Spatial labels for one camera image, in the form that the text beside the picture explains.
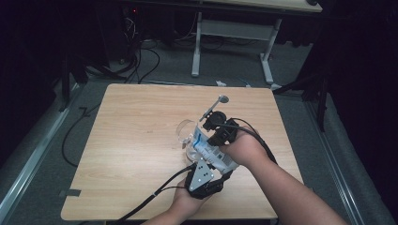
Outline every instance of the person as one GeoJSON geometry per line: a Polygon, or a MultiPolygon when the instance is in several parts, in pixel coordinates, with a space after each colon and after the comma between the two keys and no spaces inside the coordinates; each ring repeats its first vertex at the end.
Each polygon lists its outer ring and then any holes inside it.
{"type": "MultiPolygon", "coordinates": [[[[240,130],[233,143],[220,148],[237,164],[249,169],[283,225],[346,224],[312,190],[273,163],[252,135],[240,130]]],[[[186,189],[177,188],[170,208],[144,224],[180,224],[198,212],[208,198],[194,199],[186,189]]]]}

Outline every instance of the desk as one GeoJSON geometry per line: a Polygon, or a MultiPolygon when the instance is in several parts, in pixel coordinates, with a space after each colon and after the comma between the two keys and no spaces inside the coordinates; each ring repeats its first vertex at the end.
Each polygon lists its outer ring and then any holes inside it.
{"type": "MultiPolygon", "coordinates": [[[[238,5],[244,7],[275,8],[278,10],[297,10],[304,12],[321,12],[319,5],[311,6],[306,0],[201,0],[201,3],[222,3],[238,5]]],[[[224,22],[214,20],[203,20],[202,13],[198,13],[196,25],[196,44],[193,53],[192,72],[193,77],[199,76],[200,57],[201,57],[201,36],[212,35],[230,38],[247,38],[266,40],[268,42],[264,52],[260,53],[260,61],[263,67],[264,76],[267,83],[273,83],[272,74],[268,64],[268,58],[272,46],[278,35],[282,19],[278,18],[273,25],[259,25],[241,22],[224,22]]]]}
{"type": "MultiPolygon", "coordinates": [[[[219,95],[229,102],[217,111],[254,126],[279,165],[302,182],[272,92],[265,88],[111,84],[88,138],[66,198],[65,220],[121,218],[168,178],[186,167],[176,128],[197,121],[219,95]]],[[[185,178],[180,175],[170,186],[185,178]]],[[[171,204],[166,190],[132,219],[148,219],[171,204]]],[[[193,219],[275,218],[276,214],[250,172],[240,166],[193,219]]]]}

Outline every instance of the wire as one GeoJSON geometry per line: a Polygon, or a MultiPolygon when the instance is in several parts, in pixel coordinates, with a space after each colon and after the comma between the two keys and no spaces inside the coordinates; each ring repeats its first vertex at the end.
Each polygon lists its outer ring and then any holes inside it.
{"type": "Polygon", "coordinates": [[[93,108],[92,108],[91,110],[89,110],[89,111],[86,111],[86,108],[84,108],[84,112],[83,112],[82,116],[80,116],[80,118],[79,118],[78,120],[76,120],[76,121],[73,123],[73,125],[69,128],[69,130],[67,131],[67,134],[66,134],[65,137],[64,137],[64,140],[63,140],[62,146],[61,146],[62,158],[63,158],[70,166],[72,166],[72,167],[77,167],[77,164],[71,162],[71,161],[67,158],[67,155],[66,155],[66,153],[65,153],[65,144],[66,144],[66,142],[67,142],[68,136],[69,136],[69,134],[72,132],[72,130],[76,127],[76,125],[79,124],[79,122],[80,122],[82,119],[86,118],[91,112],[93,112],[95,109],[97,109],[99,105],[100,105],[100,104],[96,105],[95,107],[93,107],[93,108]]]}
{"type": "Polygon", "coordinates": [[[138,80],[138,84],[141,84],[141,82],[143,81],[143,79],[144,79],[146,76],[148,76],[153,70],[155,70],[155,69],[158,67],[159,63],[161,62],[161,57],[160,57],[155,51],[150,50],[150,49],[146,49],[146,50],[147,50],[147,51],[150,51],[150,52],[152,52],[152,53],[154,53],[154,54],[156,54],[156,56],[158,57],[158,62],[156,63],[156,65],[155,65],[151,70],[149,70],[141,79],[138,80]]]}
{"type": "Polygon", "coordinates": [[[140,205],[138,205],[135,209],[133,209],[131,212],[127,213],[124,217],[118,219],[117,221],[111,223],[111,225],[117,225],[117,224],[122,224],[122,222],[126,221],[126,219],[130,218],[132,215],[136,214],[138,211],[143,209],[148,203],[150,203],[156,196],[158,196],[162,191],[170,188],[164,188],[166,187],[172,180],[174,180],[176,177],[178,177],[180,174],[186,172],[186,171],[191,171],[195,168],[195,164],[193,163],[191,166],[188,166],[181,171],[177,172],[174,174],[170,179],[168,179],[161,187],[159,187],[152,195],[150,195],[145,201],[143,201],[140,205]]]}
{"type": "Polygon", "coordinates": [[[175,41],[179,41],[179,40],[184,40],[184,39],[188,39],[188,38],[195,37],[195,35],[190,36],[190,34],[192,33],[193,27],[195,27],[195,22],[196,22],[197,16],[198,16],[198,13],[196,12],[196,13],[195,13],[195,16],[193,17],[192,26],[191,26],[191,29],[190,29],[190,31],[188,32],[188,34],[187,34],[186,36],[182,37],[182,38],[175,39],[175,41]]]}
{"type": "Polygon", "coordinates": [[[242,131],[245,131],[246,133],[252,135],[257,141],[260,142],[261,146],[263,146],[263,148],[266,150],[267,155],[269,157],[269,159],[271,159],[271,161],[273,161],[275,164],[278,165],[276,158],[274,157],[274,155],[272,154],[271,150],[269,149],[268,145],[266,144],[266,142],[260,137],[260,135],[256,132],[256,131],[251,131],[248,130],[244,127],[240,127],[240,126],[233,126],[233,125],[226,125],[226,124],[214,124],[214,126],[217,127],[223,127],[223,128],[235,128],[235,129],[240,129],[242,131]]]}

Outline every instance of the black cable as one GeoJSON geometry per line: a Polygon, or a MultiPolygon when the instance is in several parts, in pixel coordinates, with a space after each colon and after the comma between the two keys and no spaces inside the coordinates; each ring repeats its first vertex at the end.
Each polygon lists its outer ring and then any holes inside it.
{"type": "Polygon", "coordinates": [[[152,195],[150,195],[145,201],[143,201],[140,205],[138,205],[135,209],[133,209],[131,212],[127,213],[124,217],[118,219],[115,222],[112,222],[112,225],[117,225],[121,224],[122,222],[126,221],[126,219],[130,218],[132,215],[136,214],[138,211],[143,209],[148,203],[150,203],[156,196],[158,196],[162,191],[164,191],[167,188],[166,187],[172,180],[174,180],[176,177],[178,177],[180,174],[186,172],[186,171],[191,171],[195,168],[195,164],[193,163],[191,166],[188,166],[181,171],[177,172],[174,174],[170,179],[168,179],[161,187],[159,187],[152,195]]]}
{"type": "Polygon", "coordinates": [[[251,124],[249,124],[247,121],[243,120],[243,119],[239,119],[239,118],[231,118],[233,120],[238,120],[238,121],[242,121],[243,123],[245,123],[247,126],[249,126],[249,128],[251,128],[256,134],[260,135],[257,130],[255,130],[254,127],[252,127],[251,124]]]}
{"type": "Polygon", "coordinates": [[[130,83],[134,80],[135,74],[137,75],[138,79],[140,79],[140,77],[138,76],[138,67],[141,65],[141,48],[138,50],[138,63],[135,66],[134,71],[126,78],[126,80],[124,81],[124,83],[128,83],[130,80],[130,83]]]}
{"type": "Polygon", "coordinates": [[[223,127],[223,128],[236,128],[236,129],[240,129],[242,131],[245,131],[246,133],[252,135],[257,141],[260,142],[261,146],[263,146],[263,148],[266,150],[267,155],[269,157],[269,159],[271,159],[271,161],[273,161],[275,164],[278,165],[276,158],[274,157],[274,155],[272,154],[271,150],[269,149],[268,145],[266,144],[266,142],[260,137],[260,135],[255,132],[255,131],[251,131],[248,130],[244,127],[240,127],[240,126],[233,126],[233,125],[226,125],[226,124],[214,124],[214,126],[217,127],[223,127]]]}
{"type": "Polygon", "coordinates": [[[77,164],[71,162],[68,158],[67,155],[65,153],[65,144],[67,142],[67,138],[69,136],[69,134],[71,133],[71,131],[76,127],[77,124],[79,124],[79,122],[84,119],[85,117],[87,117],[91,112],[93,112],[95,109],[98,108],[100,104],[96,105],[95,107],[93,107],[91,110],[89,111],[84,111],[84,113],[82,114],[82,116],[80,116],[80,118],[78,120],[76,120],[73,125],[69,128],[67,134],[64,137],[64,140],[62,142],[62,146],[61,146],[61,152],[62,152],[62,158],[72,167],[77,167],[77,164]]]}
{"type": "Polygon", "coordinates": [[[156,54],[156,56],[158,56],[158,62],[156,63],[156,65],[155,65],[151,70],[149,70],[141,79],[138,80],[138,84],[141,84],[141,82],[143,81],[143,79],[144,79],[147,75],[149,75],[153,70],[155,70],[155,69],[158,67],[159,63],[161,62],[161,57],[160,57],[155,51],[150,50],[150,49],[146,49],[146,50],[147,50],[147,51],[150,51],[150,52],[152,52],[152,53],[154,53],[154,54],[156,54]]]}

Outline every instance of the table leg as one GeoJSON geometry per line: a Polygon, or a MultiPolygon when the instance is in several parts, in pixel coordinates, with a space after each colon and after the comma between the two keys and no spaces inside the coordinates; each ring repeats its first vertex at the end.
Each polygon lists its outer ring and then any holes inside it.
{"type": "Polygon", "coordinates": [[[202,12],[198,12],[198,21],[196,25],[196,45],[195,52],[193,53],[193,63],[192,63],[192,76],[199,76],[200,67],[200,38],[202,36],[202,12]]]}
{"type": "Polygon", "coordinates": [[[272,46],[275,43],[275,39],[278,35],[279,28],[281,27],[281,22],[282,19],[278,19],[276,21],[276,23],[273,26],[271,35],[269,37],[267,48],[264,50],[263,53],[260,53],[260,59],[264,70],[264,76],[266,77],[266,82],[270,84],[273,84],[273,79],[272,79],[271,70],[269,69],[268,59],[272,50],[272,46]]]}

